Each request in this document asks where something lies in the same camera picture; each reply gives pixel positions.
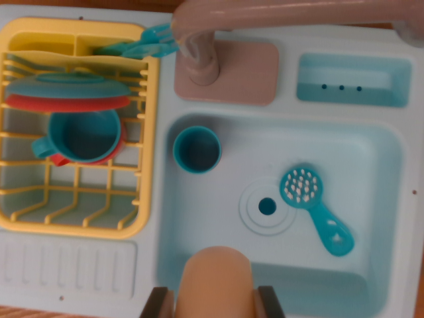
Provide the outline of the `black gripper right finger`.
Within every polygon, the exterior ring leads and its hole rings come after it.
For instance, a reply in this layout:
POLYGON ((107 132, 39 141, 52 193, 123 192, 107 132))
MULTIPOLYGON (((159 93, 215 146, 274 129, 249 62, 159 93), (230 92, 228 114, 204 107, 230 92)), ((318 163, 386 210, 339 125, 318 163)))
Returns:
POLYGON ((254 290, 255 316, 262 318, 285 318, 284 312, 272 286, 259 286, 254 290))

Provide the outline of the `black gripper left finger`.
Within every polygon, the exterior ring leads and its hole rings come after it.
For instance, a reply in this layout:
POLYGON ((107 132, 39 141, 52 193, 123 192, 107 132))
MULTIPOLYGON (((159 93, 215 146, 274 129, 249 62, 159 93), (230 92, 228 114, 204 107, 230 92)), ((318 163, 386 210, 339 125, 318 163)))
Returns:
POLYGON ((167 287, 152 289, 140 318, 162 318, 174 316, 174 292, 167 287))

